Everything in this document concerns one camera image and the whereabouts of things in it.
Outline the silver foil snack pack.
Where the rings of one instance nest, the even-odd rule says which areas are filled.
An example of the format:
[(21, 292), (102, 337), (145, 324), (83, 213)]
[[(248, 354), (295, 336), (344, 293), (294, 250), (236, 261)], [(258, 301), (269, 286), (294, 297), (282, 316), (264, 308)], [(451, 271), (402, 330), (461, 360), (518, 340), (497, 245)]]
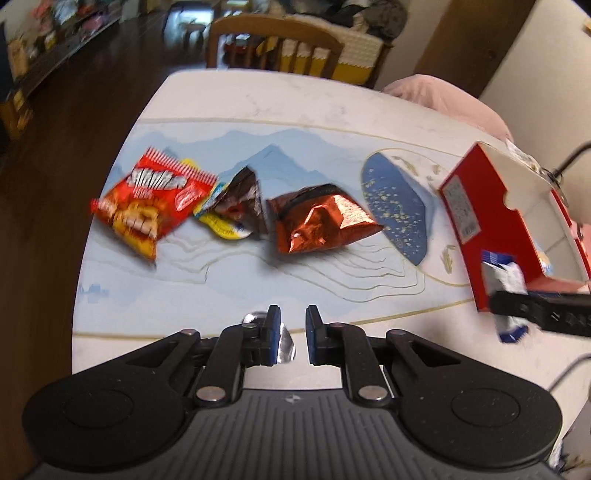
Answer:
[(242, 319), (242, 327), (261, 330), (259, 339), (270, 350), (270, 365), (288, 364), (297, 356), (297, 347), (287, 326), (281, 320), (280, 308), (271, 305), (269, 310), (247, 313)]

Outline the blue white snack packet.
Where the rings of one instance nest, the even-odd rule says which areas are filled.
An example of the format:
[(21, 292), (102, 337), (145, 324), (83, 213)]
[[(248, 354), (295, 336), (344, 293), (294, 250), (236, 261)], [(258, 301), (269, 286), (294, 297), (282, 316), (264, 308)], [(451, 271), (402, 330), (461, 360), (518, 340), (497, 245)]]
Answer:
[(511, 255), (484, 251), (481, 269), (499, 340), (505, 344), (520, 342), (529, 331), (525, 314), (516, 305), (518, 296), (527, 294), (521, 268)]

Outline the copper red foil packet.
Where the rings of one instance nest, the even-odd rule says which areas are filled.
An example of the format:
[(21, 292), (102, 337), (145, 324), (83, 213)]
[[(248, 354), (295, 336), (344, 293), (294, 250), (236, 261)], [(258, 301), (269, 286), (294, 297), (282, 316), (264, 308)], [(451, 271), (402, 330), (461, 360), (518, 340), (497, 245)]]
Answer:
[(331, 183), (285, 193), (266, 204), (277, 251), (284, 255), (344, 247), (384, 229), (355, 198)]

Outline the red crispy snack bag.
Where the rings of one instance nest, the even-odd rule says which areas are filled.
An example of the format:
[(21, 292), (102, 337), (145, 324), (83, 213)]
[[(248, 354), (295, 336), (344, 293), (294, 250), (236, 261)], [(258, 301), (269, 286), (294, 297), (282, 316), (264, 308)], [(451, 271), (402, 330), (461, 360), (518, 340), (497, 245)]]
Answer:
[(216, 175), (150, 147), (90, 208), (129, 248), (153, 262), (157, 242), (184, 222), (216, 184)]

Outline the light blue cookie packet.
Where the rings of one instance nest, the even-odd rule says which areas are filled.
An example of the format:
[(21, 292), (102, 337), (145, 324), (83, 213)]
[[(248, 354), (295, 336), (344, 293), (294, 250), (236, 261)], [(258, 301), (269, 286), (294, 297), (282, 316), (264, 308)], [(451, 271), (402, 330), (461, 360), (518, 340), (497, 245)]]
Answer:
[(553, 266), (550, 258), (548, 257), (546, 252), (538, 245), (535, 245), (535, 249), (543, 274), (545, 276), (550, 276), (553, 273)]

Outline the yellow jelly sachet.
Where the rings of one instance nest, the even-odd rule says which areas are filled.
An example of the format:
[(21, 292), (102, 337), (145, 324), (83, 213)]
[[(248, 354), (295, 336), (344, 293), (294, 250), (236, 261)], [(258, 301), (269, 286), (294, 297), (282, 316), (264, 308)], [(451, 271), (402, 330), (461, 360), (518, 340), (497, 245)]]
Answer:
[(256, 235), (249, 229), (246, 229), (245, 226), (242, 226), (242, 224), (221, 217), (212, 211), (211, 207), (215, 198), (224, 191), (228, 183), (217, 181), (204, 200), (200, 200), (197, 206), (194, 207), (193, 217), (199, 222), (204, 223), (208, 228), (211, 228), (211, 231), (216, 236), (224, 240), (242, 240), (248, 238), (250, 235)]

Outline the red cardboard box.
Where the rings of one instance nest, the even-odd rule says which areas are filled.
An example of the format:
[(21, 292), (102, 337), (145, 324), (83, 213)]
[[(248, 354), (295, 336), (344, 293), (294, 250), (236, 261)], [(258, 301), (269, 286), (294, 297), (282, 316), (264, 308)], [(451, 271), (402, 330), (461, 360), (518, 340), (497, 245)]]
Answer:
[[(534, 292), (583, 293), (590, 288), (590, 250), (556, 189), (506, 152), (477, 142), (439, 188), (470, 279), (476, 308), (488, 309), (482, 253), (511, 255)], [(551, 260), (542, 272), (535, 245)]]

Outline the dark brown snack packet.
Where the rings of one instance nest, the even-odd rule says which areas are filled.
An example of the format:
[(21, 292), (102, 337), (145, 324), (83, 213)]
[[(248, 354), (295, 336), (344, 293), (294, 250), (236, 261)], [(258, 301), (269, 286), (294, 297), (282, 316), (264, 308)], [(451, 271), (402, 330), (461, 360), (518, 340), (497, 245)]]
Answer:
[(245, 166), (215, 198), (212, 211), (238, 222), (256, 236), (269, 233), (264, 216), (263, 197), (256, 172)]

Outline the white paper packet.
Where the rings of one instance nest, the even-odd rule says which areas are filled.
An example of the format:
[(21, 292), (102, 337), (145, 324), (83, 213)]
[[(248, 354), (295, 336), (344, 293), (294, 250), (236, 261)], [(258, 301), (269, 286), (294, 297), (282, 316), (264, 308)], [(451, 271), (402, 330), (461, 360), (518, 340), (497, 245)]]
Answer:
[(505, 141), (509, 154), (514, 158), (515, 161), (525, 165), (531, 171), (541, 175), (543, 173), (541, 165), (532, 157), (530, 154), (525, 153), (517, 145), (515, 145), (510, 139)]

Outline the pink covered chair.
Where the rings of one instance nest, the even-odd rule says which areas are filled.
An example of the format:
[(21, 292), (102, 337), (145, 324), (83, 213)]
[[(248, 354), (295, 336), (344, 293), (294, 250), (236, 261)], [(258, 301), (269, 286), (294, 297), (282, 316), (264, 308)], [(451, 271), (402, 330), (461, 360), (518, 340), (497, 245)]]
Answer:
[(501, 141), (514, 141), (509, 127), (492, 108), (440, 78), (415, 74), (388, 84), (382, 92), (435, 110)]

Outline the sofa with cream cover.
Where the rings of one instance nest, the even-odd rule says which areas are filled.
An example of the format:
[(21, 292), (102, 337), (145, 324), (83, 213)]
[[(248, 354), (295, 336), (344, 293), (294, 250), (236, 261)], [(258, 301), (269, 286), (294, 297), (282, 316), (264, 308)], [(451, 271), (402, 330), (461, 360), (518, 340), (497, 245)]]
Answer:
[(372, 88), (408, 21), (405, 1), (261, 1), (259, 11), (328, 31), (342, 44), (332, 78)]

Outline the wooden door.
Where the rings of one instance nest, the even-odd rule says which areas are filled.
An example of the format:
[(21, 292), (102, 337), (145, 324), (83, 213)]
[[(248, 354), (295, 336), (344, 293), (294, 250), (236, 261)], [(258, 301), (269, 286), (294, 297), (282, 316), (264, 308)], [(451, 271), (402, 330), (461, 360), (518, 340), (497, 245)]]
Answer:
[(479, 97), (534, 5), (534, 0), (452, 0), (414, 72)]

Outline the wooden dining chair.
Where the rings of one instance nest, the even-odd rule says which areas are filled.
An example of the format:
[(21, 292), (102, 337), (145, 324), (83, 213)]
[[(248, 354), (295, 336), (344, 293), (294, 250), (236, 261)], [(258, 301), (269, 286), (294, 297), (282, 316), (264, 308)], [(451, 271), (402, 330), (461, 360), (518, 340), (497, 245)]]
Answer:
[(219, 47), (229, 39), (229, 68), (334, 77), (344, 46), (328, 30), (291, 17), (229, 15), (209, 27), (205, 65), (217, 67)]

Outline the dark tv cabinet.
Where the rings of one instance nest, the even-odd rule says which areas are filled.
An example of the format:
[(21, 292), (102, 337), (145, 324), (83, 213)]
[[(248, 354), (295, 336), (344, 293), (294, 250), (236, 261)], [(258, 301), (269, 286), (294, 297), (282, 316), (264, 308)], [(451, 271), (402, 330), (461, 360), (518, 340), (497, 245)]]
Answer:
[(1, 30), (1, 124), (9, 139), (32, 118), (28, 96), (58, 67), (123, 16), (123, 1), (40, 1), (27, 33)]

